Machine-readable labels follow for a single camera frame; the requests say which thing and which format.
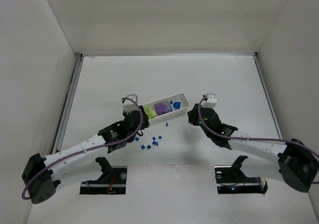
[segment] white wall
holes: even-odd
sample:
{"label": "white wall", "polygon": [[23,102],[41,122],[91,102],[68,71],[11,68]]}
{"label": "white wall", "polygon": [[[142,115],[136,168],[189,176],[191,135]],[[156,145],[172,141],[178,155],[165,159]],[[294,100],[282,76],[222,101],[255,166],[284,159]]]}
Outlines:
{"label": "white wall", "polygon": [[[300,139],[317,152],[318,9],[319,0],[289,0],[258,53],[283,136]],[[319,185],[312,186],[310,198],[318,217]]]}
{"label": "white wall", "polygon": [[28,158],[52,144],[74,55],[47,0],[0,0],[0,223],[26,222]]}
{"label": "white wall", "polygon": [[287,0],[48,0],[75,52],[257,52]]}

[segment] white arm segment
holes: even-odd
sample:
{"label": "white arm segment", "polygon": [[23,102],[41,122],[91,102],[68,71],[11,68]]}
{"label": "white arm segment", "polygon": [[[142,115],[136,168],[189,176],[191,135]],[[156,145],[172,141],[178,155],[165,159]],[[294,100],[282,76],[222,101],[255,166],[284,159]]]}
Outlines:
{"label": "white arm segment", "polygon": [[[235,131],[231,136],[233,137],[244,137],[252,138],[252,135],[243,133],[240,130]],[[282,175],[279,173],[279,153],[283,153],[286,149],[286,145],[278,144],[276,142],[264,142],[264,141],[245,141],[245,140],[234,140],[228,141],[232,150],[242,151],[245,153],[252,154],[269,161],[269,165],[250,165],[249,159],[245,160],[240,170],[247,177],[264,177],[269,179],[276,179],[283,181]]]}
{"label": "white arm segment", "polygon": [[[103,137],[95,134],[85,142],[80,143],[72,148],[46,156],[44,163],[46,166],[48,166],[49,164],[69,154],[103,144],[105,144]],[[53,174],[51,175],[52,180],[61,181],[61,184],[57,186],[56,190],[58,191],[63,187],[80,183],[85,180],[98,179],[102,175],[102,172],[100,165],[95,162],[95,159],[98,157],[105,157],[107,151],[107,147],[94,149],[68,158],[63,162],[53,166],[50,169],[53,171]]]}

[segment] black mount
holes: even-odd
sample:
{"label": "black mount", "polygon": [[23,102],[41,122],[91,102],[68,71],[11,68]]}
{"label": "black mount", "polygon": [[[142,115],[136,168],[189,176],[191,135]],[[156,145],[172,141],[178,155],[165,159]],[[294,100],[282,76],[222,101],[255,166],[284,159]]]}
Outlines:
{"label": "black mount", "polygon": [[[22,173],[22,179],[26,185],[31,178],[45,168],[45,159],[40,154],[35,154],[29,158],[28,163]],[[55,188],[61,183],[59,180],[52,181],[52,170],[43,172],[29,187],[28,192],[33,204],[38,204],[49,199],[55,194]]]}
{"label": "black mount", "polygon": [[[217,190],[219,194],[244,194],[244,193],[266,193],[268,190],[267,182],[261,188],[259,183],[261,179],[259,177],[246,177],[240,170],[243,162],[247,159],[247,156],[239,156],[231,167],[215,167],[215,178],[217,184],[219,184]],[[244,183],[242,186],[223,185],[224,183]]]}
{"label": "black mount", "polygon": [[[214,134],[210,133],[205,127],[203,127],[199,116],[198,116],[198,103],[196,103],[191,111],[187,113],[188,115],[188,122],[194,126],[200,126],[206,136],[210,138],[214,144],[221,148],[230,149],[228,139],[220,138],[215,136]],[[221,123],[218,114],[212,108],[200,108],[201,116],[205,122],[205,124],[214,132],[230,137],[234,131],[237,131],[238,128]]]}
{"label": "black mount", "polygon": [[[143,122],[141,130],[148,128],[150,126],[149,117],[146,115],[143,106],[140,106],[143,114]],[[132,134],[140,123],[140,113],[139,111],[133,111],[129,114],[123,112],[124,120],[116,122],[98,132],[99,136],[102,136],[106,143],[112,143],[119,141],[121,139],[126,138],[130,134]],[[123,142],[120,144],[112,145],[108,147],[108,153],[115,151],[117,149],[123,148],[126,146],[127,143],[131,143],[135,139],[134,135],[130,138],[127,142]]]}
{"label": "black mount", "polygon": [[[297,139],[291,141],[303,143]],[[308,150],[286,143],[287,148],[279,153],[279,172],[291,188],[307,193],[318,173],[319,162]]]}
{"label": "black mount", "polygon": [[98,178],[98,180],[101,182],[108,180],[113,173],[113,169],[109,161],[104,157],[99,157],[95,159],[95,162],[97,162],[101,166],[102,175]]}
{"label": "black mount", "polygon": [[120,195],[126,193],[127,167],[113,167],[109,178],[82,182],[81,195]]}

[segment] white container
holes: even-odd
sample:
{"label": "white container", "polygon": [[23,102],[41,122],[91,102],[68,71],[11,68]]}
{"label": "white container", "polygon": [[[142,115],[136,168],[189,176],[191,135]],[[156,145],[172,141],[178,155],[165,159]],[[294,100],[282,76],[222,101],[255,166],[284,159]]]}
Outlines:
{"label": "white container", "polygon": [[[138,97],[136,94],[130,94],[127,97],[133,99],[134,101],[138,102]],[[176,109],[174,108],[174,103],[180,102],[180,108]],[[155,106],[157,104],[163,104],[168,110],[171,109],[170,112],[159,114],[157,113]],[[144,108],[145,113],[149,117],[150,125],[160,123],[160,122],[166,122],[176,116],[183,115],[187,112],[187,109],[189,107],[188,100],[186,99],[186,96],[184,93],[175,94],[173,96],[169,96],[166,98],[162,98],[153,102],[149,102],[142,105]],[[133,110],[136,110],[136,106],[129,102],[125,101],[123,103],[123,109],[126,113],[132,112]]]}
{"label": "white container", "polygon": [[[174,102],[180,102],[179,109],[174,108],[174,106],[173,106]],[[156,104],[164,104],[164,105],[170,107],[172,109],[172,111],[169,113],[164,113],[164,114],[152,117],[151,115],[149,115],[147,113],[148,111],[146,109],[148,109],[150,107],[154,108],[154,105],[156,105]],[[145,113],[147,113],[147,115],[149,116],[150,125],[154,125],[156,123],[166,122],[166,121],[168,121],[176,116],[180,116],[180,115],[185,114],[187,112],[188,107],[189,107],[189,103],[188,103],[188,100],[186,99],[185,94],[179,93],[179,94],[175,94],[173,96],[169,96],[169,97],[162,98],[162,99],[150,102],[150,103],[143,104],[142,106],[145,110]]]}

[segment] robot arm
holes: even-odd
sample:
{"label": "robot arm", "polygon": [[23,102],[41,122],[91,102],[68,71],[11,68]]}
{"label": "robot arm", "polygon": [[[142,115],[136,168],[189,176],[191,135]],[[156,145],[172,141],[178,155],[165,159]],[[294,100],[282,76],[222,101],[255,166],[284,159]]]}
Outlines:
{"label": "robot arm", "polygon": [[[264,177],[284,181],[299,192],[309,191],[318,173],[319,162],[310,151],[302,148],[301,141],[292,139],[292,142],[300,144],[298,146],[261,140],[249,141],[249,139],[254,139],[252,135],[220,121],[213,109],[216,104],[215,94],[206,94],[202,106],[198,107],[199,104],[195,104],[194,108],[188,112],[188,122],[194,126],[200,126],[206,136],[219,147],[246,152],[270,162],[268,166],[256,166],[245,161],[247,156],[238,157],[232,165],[238,181],[243,176],[247,178]],[[205,125],[199,118],[198,109],[200,109]],[[243,138],[243,140],[232,139],[232,137]]]}
{"label": "robot arm", "polygon": [[[40,154],[30,157],[22,179],[33,204],[49,199],[66,186],[85,180],[107,180],[110,177],[113,170],[105,158],[106,154],[125,147],[134,141],[136,134],[143,135],[137,132],[141,116],[143,119],[139,130],[150,125],[143,107],[137,105],[137,96],[128,95],[128,98],[123,101],[123,121],[100,130],[88,140],[67,150],[45,157]],[[128,100],[133,100],[136,105],[129,104]]]}

